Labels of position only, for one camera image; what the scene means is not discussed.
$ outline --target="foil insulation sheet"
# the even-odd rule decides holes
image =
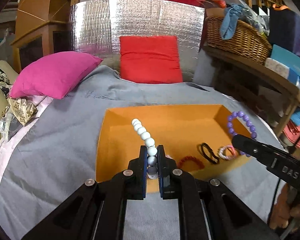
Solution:
[[[203,20],[204,8],[165,0],[80,2],[71,8],[72,49],[101,57],[116,69],[120,36],[175,35],[184,81],[189,81],[197,66]]]

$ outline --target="white bead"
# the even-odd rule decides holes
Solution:
[[[139,129],[140,127],[142,127],[142,124],[141,124],[141,123],[137,123],[137,124],[134,125],[133,128],[134,128],[135,131],[138,131],[138,129]]]
[[[142,140],[145,141],[146,139],[150,138],[151,135],[150,135],[149,132],[144,132],[144,133],[142,133],[142,134],[140,135],[140,137],[141,137]]]
[[[134,121],[134,123],[132,125],[135,126],[137,123],[141,124],[141,122],[139,120],[136,120],[136,121]]]
[[[147,149],[147,153],[149,156],[155,156],[157,154],[157,148],[151,146]]]
[[[147,169],[147,172],[149,175],[153,176],[155,174],[157,174],[158,172],[158,169],[156,166],[150,166],[148,169]]]
[[[133,125],[133,123],[134,123],[135,121],[139,121],[139,120],[138,120],[137,118],[135,118],[135,119],[132,120],[131,124]]]
[[[146,145],[147,147],[153,146],[153,145],[154,145],[154,140],[153,140],[152,138],[146,139],[146,140],[145,140],[145,145]]]
[[[144,132],[146,132],[147,130],[146,130],[146,128],[144,128],[143,126],[142,127],[140,127],[138,130],[137,130],[137,134],[138,135],[141,135],[142,133],[144,133]]]
[[[158,173],[156,173],[155,175],[149,175],[148,174],[149,179],[157,179],[158,178]]]
[[[147,159],[147,163],[149,166],[154,166],[157,164],[157,158],[154,156],[149,156]]]

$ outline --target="wicker basket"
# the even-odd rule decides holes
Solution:
[[[268,40],[250,24],[241,20],[238,21],[234,36],[229,40],[223,40],[220,36],[222,21],[221,17],[207,17],[208,45],[252,59],[263,65],[272,50]]]

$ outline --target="black bracelet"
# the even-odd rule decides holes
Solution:
[[[204,152],[204,149],[203,148],[206,148],[208,150],[208,152],[211,154],[212,157],[214,157],[217,161],[215,160],[212,160],[208,155],[206,155],[206,153]],[[213,153],[213,150],[210,148],[210,146],[206,143],[202,143],[202,144],[199,144],[197,146],[197,149],[198,149],[198,152],[205,158],[207,159],[210,163],[212,164],[219,164],[220,162],[220,158],[218,156],[216,156],[214,153]]]

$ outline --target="red bracelet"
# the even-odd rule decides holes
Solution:
[[[185,163],[186,161],[193,161],[195,164],[197,164],[199,166],[200,169],[204,169],[204,164],[202,161],[200,161],[199,159],[197,159],[196,157],[193,156],[186,156],[184,158],[182,158],[179,162],[178,162],[178,169],[181,169],[183,163]]]

